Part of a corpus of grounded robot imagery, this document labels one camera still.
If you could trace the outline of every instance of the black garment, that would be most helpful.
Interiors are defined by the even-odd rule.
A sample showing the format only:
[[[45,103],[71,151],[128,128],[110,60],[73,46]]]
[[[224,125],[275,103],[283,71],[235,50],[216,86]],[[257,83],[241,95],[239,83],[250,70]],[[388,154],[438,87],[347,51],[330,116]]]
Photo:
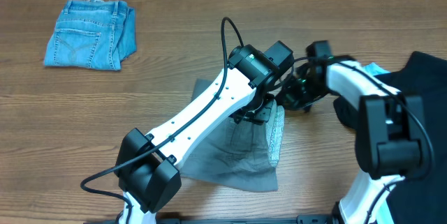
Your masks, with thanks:
[[[428,178],[398,185],[387,202],[395,224],[447,223],[447,61],[413,52],[406,66],[376,76],[400,91],[415,91],[423,98],[425,128],[436,158]],[[334,101],[339,120],[356,128],[357,111],[344,99]]]

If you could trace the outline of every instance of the denim shorts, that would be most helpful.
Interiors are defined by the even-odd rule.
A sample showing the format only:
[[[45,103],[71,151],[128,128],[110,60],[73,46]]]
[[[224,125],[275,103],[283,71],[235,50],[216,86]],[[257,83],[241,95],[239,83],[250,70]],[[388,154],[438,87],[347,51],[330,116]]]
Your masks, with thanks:
[[[135,11],[125,1],[69,0],[44,65],[121,70],[121,61],[135,51]]]

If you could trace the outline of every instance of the wooden tabletop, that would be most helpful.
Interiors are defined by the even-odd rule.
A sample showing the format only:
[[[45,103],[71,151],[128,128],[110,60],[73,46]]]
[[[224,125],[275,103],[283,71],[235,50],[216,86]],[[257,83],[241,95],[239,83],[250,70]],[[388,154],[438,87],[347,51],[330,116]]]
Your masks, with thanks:
[[[396,71],[418,50],[447,59],[446,0],[125,0],[136,9],[138,51],[120,72],[44,68],[66,0],[0,0],[0,223],[114,219],[123,203],[80,182],[115,164],[132,128],[148,131],[190,100],[197,78],[222,67],[220,21],[246,43],[282,40],[295,52],[329,40],[335,54]],[[231,50],[237,39],[228,29]],[[249,193],[182,179],[161,212],[187,218],[292,217],[328,213],[358,165],[354,136],[324,98],[311,113],[287,112],[279,190]],[[109,175],[91,183],[119,192]]]

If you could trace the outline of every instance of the gray fabric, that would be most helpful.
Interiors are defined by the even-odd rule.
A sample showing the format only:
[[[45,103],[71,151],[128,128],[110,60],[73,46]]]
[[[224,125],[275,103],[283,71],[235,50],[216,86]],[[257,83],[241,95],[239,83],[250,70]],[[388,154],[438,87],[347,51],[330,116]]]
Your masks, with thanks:
[[[192,100],[211,83],[197,80]],[[231,118],[223,121],[188,157],[180,171],[182,176],[245,191],[277,190],[275,167],[279,160],[284,109],[279,122],[274,122],[274,118],[278,117],[276,111],[281,108],[272,110],[270,124],[262,126],[246,121],[235,124]]]

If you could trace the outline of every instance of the denim pocket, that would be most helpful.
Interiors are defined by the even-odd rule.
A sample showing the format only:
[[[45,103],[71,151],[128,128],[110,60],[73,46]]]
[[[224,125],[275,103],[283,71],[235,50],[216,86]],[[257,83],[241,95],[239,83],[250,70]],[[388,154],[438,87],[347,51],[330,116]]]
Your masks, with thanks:
[[[60,66],[91,67],[101,32],[79,29],[54,30],[54,63]]]

